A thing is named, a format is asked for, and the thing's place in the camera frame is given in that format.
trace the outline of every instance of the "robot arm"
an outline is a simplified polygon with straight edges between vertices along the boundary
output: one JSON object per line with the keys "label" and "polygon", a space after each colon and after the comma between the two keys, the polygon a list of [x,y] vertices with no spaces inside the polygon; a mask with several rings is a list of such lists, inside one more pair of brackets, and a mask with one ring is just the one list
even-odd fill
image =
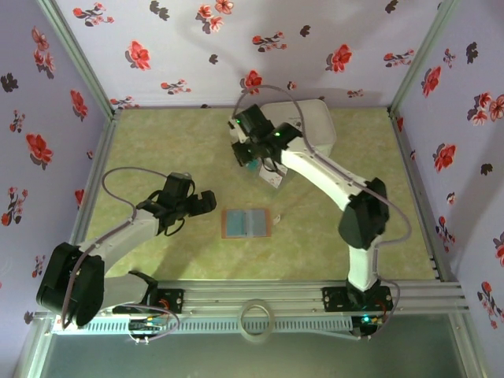
{"label": "robot arm", "polygon": [[[214,193],[203,191],[199,199],[194,188],[195,183],[189,175],[171,173],[162,190],[155,191],[136,206],[134,219],[125,220],[112,231],[80,245],[62,243],[57,246],[40,284],[37,303],[61,315],[71,272],[86,254],[72,285],[67,311],[67,319],[71,322],[85,325],[98,311],[111,306],[155,304],[157,282],[151,277],[135,271],[113,278],[105,278],[105,274],[138,245],[161,233],[170,236],[178,232],[186,216],[195,217],[214,210],[217,205]],[[177,221],[182,224],[168,233]]]}
{"label": "robot arm", "polygon": [[[288,143],[287,149],[282,150],[281,161],[278,161],[289,169],[292,169],[304,176],[315,186],[319,187],[332,201],[344,212],[351,203],[351,198],[356,198],[361,190],[333,171],[327,169],[318,160],[310,157],[306,151],[305,142],[297,137]],[[352,172],[346,171],[354,181],[365,186],[366,181]],[[359,291],[369,290],[376,282],[375,274],[372,271],[372,259],[374,246],[380,241],[378,235],[367,248],[360,245],[358,247],[348,245],[350,250],[350,271],[348,272],[348,282]]]}
{"label": "robot arm", "polygon": [[[388,221],[388,207],[361,191],[310,154],[302,133],[284,123],[274,128],[258,106],[251,106],[229,121],[232,148],[241,165],[254,159],[271,159],[300,173],[326,193],[343,211],[339,234],[348,244],[350,271],[349,298],[364,305],[380,286],[372,269],[375,245],[381,240]],[[339,167],[354,182],[386,197],[384,183],[369,182]]]}

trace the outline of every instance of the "white box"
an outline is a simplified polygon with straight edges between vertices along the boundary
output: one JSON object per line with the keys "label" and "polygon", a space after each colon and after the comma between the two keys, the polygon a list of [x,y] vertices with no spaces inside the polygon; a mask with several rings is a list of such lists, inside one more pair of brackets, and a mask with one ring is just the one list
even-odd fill
{"label": "white box", "polygon": [[[306,136],[310,144],[328,157],[336,143],[336,130],[328,107],[318,99],[298,101],[298,104],[305,117]],[[301,130],[301,119],[293,102],[265,104],[261,111],[275,127],[287,122]]]}

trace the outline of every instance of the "wall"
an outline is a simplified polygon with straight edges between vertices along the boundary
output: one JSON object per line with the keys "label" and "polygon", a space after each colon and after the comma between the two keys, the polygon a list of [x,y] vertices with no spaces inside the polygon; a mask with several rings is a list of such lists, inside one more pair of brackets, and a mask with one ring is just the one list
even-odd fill
{"label": "wall", "polygon": [[117,107],[229,106],[258,83],[386,106],[440,0],[57,3]]}
{"label": "wall", "polygon": [[69,240],[105,116],[34,1],[2,3],[0,45],[3,378],[13,374],[50,254]]}
{"label": "wall", "polygon": [[504,376],[503,21],[499,0],[461,0],[399,114],[495,376]]}

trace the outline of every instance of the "floor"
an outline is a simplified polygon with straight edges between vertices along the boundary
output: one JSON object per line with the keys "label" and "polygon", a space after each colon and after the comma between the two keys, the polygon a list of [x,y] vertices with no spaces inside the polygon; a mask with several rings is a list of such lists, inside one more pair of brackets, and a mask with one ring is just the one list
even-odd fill
{"label": "floor", "polygon": [[[130,269],[159,280],[297,279],[347,277],[347,246],[339,237],[341,211],[304,177],[289,172],[279,189],[240,168],[230,147],[230,109],[131,109],[122,113],[106,169],[136,165],[163,173],[189,172],[196,191],[212,190],[217,208],[187,219],[181,232],[160,235],[134,249],[109,272]],[[413,236],[383,248],[379,270],[393,279],[432,279],[433,273],[406,181],[395,135],[385,108],[331,109],[337,142],[331,158],[350,171],[387,185],[389,199],[409,216]],[[142,172],[117,172],[108,179],[113,193],[141,202],[162,188],[163,180]],[[281,221],[272,236],[222,239],[223,209],[267,208]],[[91,219],[88,237],[98,236],[129,215],[130,209],[103,190]],[[391,211],[385,239],[405,228]]]}

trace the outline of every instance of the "gray cable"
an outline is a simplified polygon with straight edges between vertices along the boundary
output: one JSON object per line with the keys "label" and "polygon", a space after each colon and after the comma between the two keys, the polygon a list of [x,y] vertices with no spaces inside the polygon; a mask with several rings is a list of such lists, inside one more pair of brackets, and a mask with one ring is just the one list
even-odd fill
{"label": "gray cable", "polygon": [[163,332],[161,334],[157,334],[156,336],[151,336],[147,339],[140,339],[140,338],[137,338],[135,339],[131,333],[129,333],[129,337],[131,337],[134,341],[136,341],[137,343],[144,343],[144,344],[147,344],[149,341],[154,341],[154,340],[157,340],[157,339],[160,339],[161,337],[165,337],[165,336],[168,336],[170,334],[172,334],[174,331],[176,331],[177,329],[179,329],[180,327],[180,319],[179,317],[176,315],[176,313],[174,313],[173,311],[171,311],[170,309],[163,309],[161,307],[155,307],[155,306],[145,306],[145,305],[137,305],[135,303],[126,303],[122,306],[127,306],[127,307],[135,307],[136,309],[152,309],[153,311],[159,311],[161,313],[166,313],[167,315],[173,315],[175,317],[175,320],[176,320],[176,326],[173,327],[172,329],[169,329],[168,328],[168,321],[166,322],[166,328],[167,328],[167,331],[166,332]]}
{"label": "gray cable", "polygon": [[389,316],[387,317],[387,319],[385,320],[385,322],[382,324],[382,326],[379,329],[379,331],[383,330],[383,328],[385,327],[385,325],[388,324],[388,321],[391,318],[392,314],[394,313],[395,309],[397,308],[397,305],[399,303],[399,299],[401,297],[401,290],[399,288],[399,285],[397,285],[396,282],[394,282],[392,280],[385,280],[377,272],[378,252],[379,252],[379,248],[381,246],[392,246],[392,245],[395,245],[395,244],[403,243],[407,239],[409,239],[410,236],[411,236],[411,233],[412,233],[412,228],[411,228],[410,220],[408,219],[408,217],[406,216],[406,214],[404,214],[403,211],[401,209],[399,209],[394,203],[390,202],[388,199],[386,199],[385,197],[383,197],[383,196],[379,195],[378,193],[372,191],[371,189],[369,189],[369,188],[367,188],[367,187],[365,187],[363,185],[360,185],[360,183],[358,183],[357,181],[354,181],[345,172],[343,172],[337,166],[335,166],[334,164],[332,164],[331,160],[327,159],[325,156],[321,156],[321,155],[318,154],[318,152],[315,149],[315,147],[313,147],[310,144],[309,140],[308,140],[308,136],[306,134],[305,117],[304,117],[304,115],[302,113],[301,107],[299,106],[298,102],[294,99],[294,97],[292,97],[292,95],[290,93],[288,93],[287,91],[283,90],[282,88],[278,88],[278,87],[275,87],[274,85],[267,85],[267,84],[262,84],[262,85],[257,85],[255,87],[247,88],[242,93],[242,95],[239,97],[238,102],[236,103],[235,108],[233,109],[232,118],[235,118],[236,112],[238,111],[238,108],[239,108],[239,104],[242,102],[242,100],[245,98],[245,96],[247,96],[250,93],[250,91],[252,91],[254,89],[259,89],[259,88],[273,89],[274,91],[282,92],[282,93],[286,94],[288,96],[288,98],[294,103],[294,106],[298,110],[299,118],[301,120],[301,130],[302,130],[303,140],[305,141],[306,148],[311,153],[311,155],[314,156],[315,160],[319,161],[327,169],[332,170],[338,176],[341,176],[342,178],[344,178],[344,180],[347,181],[348,183],[350,183],[351,185],[354,185],[356,188],[360,189],[361,191],[364,191],[364,192],[372,195],[373,197],[375,197],[376,199],[380,200],[385,205],[393,208],[401,216],[401,218],[404,220],[404,223],[406,224],[406,233],[402,237],[397,238],[397,239],[392,239],[392,240],[381,241],[381,242],[379,242],[379,243],[377,243],[375,245],[374,250],[373,250],[373,273],[375,274],[376,278],[378,280],[381,280],[381,281],[387,283],[387,284],[391,284],[391,285],[395,286],[396,289],[397,289],[397,299],[395,300],[395,304],[392,307],[392,310],[391,310]]}
{"label": "gray cable", "polygon": [[113,230],[107,232],[106,234],[104,234],[103,236],[101,236],[100,238],[98,238],[93,244],[91,244],[80,255],[79,259],[77,259],[77,262],[76,262],[75,266],[73,267],[72,273],[70,274],[69,284],[66,287],[65,298],[63,299],[63,306],[61,307],[61,326],[63,327],[63,329],[66,329],[72,323],[71,321],[68,321],[68,323],[65,323],[65,320],[66,320],[67,312],[69,311],[69,303],[70,303],[70,298],[72,297],[73,284],[76,281],[77,273],[79,272],[80,266],[84,262],[84,259],[89,255],[89,253],[91,253],[96,248],[97,245],[103,243],[109,237],[111,237],[113,235],[116,235],[118,232],[120,232],[121,230],[123,230],[127,226],[129,226],[131,223],[133,223],[133,221],[136,219],[137,210],[136,210],[135,205],[133,205],[128,200],[126,200],[124,198],[121,198],[121,197],[118,197],[115,194],[113,194],[112,192],[110,192],[109,188],[107,188],[106,183],[105,183],[105,180],[106,180],[107,176],[110,173],[113,173],[113,172],[116,172],[116,171],[120,171],[120,170],[125,170],[125,169],[133,169],[133,170],[142,171],[142,172],[149,172],[149,173],[153,173],[155,175],[159,175],[161,177],[166,178],[166,175],[164,175],[164,174],[162,174],[160,172],[153,171],[151,169],[140,168],[140,167],[119,167],[119,168],[114,168],[114,169],[110,169],[108,172],[106,172],[102,176],[102,187],[103,187],[103,190],[105,191],[105,193],[107,193],[112,198],[115,198],[117,201],[121,201],[123,203],[126,203],[126,204],[130,205],[130,207],[132,208],[132,215],[130,216],[130,218],[126,222],[124,222],[120,226],[114,228]]}

